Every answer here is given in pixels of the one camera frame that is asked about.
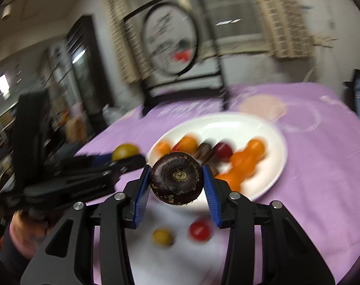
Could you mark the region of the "person's left hand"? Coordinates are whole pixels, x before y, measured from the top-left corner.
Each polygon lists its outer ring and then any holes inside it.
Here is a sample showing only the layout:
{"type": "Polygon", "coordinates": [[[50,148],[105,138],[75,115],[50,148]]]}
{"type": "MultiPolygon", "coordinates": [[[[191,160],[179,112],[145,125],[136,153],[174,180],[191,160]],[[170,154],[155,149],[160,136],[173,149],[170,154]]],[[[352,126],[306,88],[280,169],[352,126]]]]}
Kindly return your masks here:
{"type": "Polygon", "coordinates": [[[47,222],[33,220],[20,210],[14,213],[9,226],[12,243],[27,259],[33,258],[51,230],[52,226],[47,222]]]}

